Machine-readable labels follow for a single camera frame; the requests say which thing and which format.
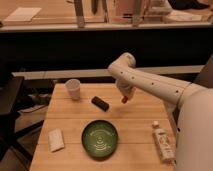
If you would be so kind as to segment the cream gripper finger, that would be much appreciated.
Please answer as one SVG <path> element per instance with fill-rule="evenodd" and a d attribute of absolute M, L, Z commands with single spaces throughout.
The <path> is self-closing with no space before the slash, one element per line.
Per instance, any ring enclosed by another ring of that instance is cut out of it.
<path fill-rule="evenodd" d="M 133 98 L 134 92 L 135 92 L 135 90 L 132 90 L 129 93 L 127 93 L 127 95 L 126 95 L 127 100 L 131 100 Z"/>

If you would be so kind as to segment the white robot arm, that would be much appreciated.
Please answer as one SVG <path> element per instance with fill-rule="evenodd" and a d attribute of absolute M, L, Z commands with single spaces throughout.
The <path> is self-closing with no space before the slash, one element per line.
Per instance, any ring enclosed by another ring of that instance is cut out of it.
<path fill-rule="evenodd" d="M 213 171 L 213 88 L 139 71 L 130 53 L 108 66 L 127 98 L 138 88 L 179 108 L 174 171 Z"/>

